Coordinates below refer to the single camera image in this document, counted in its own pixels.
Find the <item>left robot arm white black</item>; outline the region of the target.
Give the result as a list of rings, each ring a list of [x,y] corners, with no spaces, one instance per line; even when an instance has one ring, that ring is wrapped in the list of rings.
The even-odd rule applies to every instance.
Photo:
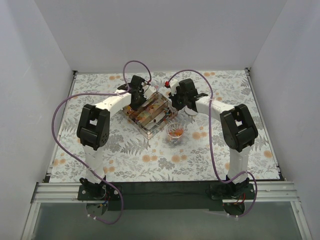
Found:
[[[105,100],[82,108],[76,135],[83,146],[88,169],[80,183],[95,200],[103,199],[107,193],[101,182],[105,178],[103,147],[109,139],[111,117],[128,106],[137,111],[156,92],[143,78],[134,75],[131,82],[119,86]]]

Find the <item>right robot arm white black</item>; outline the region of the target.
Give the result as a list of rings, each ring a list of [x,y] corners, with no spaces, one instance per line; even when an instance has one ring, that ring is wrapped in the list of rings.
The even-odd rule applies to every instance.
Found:
[[[214,191],[220,195],[237,199],[249,186],[249,153],[258,130],[245,104],[233,106],[215,100],[206,93],[198,93],[192,79],[172,79],[164,86],[170,89],[169,99],[177,110],[189,109],[205,114],[208,119],[221,123],[222,135],[229,147],[229,170],[224,180]]]

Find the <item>clear glass jar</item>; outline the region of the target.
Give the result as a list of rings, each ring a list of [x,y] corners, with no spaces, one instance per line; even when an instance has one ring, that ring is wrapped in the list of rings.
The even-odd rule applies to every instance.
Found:
[[[184,127],[181,123],[173,122],[170,123],[166,128],[166,141],[168,144],[179,144],[185,133]]]

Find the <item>clear compartment candy box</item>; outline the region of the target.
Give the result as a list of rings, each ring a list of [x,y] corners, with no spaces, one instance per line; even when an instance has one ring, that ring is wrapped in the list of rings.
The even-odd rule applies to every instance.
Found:
[[[121,113],[148,140],[172,122],[178,114],[171,101],[158,91],[136,111],[128,105]]]

